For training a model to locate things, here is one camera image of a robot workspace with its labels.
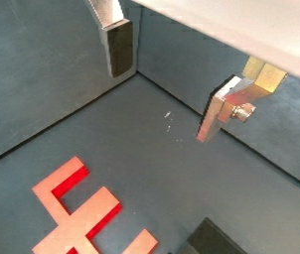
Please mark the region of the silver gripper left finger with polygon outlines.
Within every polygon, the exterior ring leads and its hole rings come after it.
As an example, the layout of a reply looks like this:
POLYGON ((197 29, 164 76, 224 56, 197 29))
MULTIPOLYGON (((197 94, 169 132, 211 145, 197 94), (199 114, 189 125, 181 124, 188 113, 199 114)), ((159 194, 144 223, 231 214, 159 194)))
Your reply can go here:
POLYGON ((133 22, 125 18, 120 0, 84 0, 100 28, 109 74, 118 77, 133 66, 133 22))

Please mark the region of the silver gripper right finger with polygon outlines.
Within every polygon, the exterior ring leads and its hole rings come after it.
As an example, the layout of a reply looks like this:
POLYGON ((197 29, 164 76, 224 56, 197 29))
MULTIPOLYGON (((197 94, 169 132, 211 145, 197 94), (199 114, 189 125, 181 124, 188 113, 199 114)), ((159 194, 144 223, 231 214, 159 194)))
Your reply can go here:
POLYGON ((246 122, 256 109, 252 102, 275 92, 287 75, 275 65, 250 57, 243 77, 234 75, 211 95, 197 139, 211 141, 231 119, 246 122))

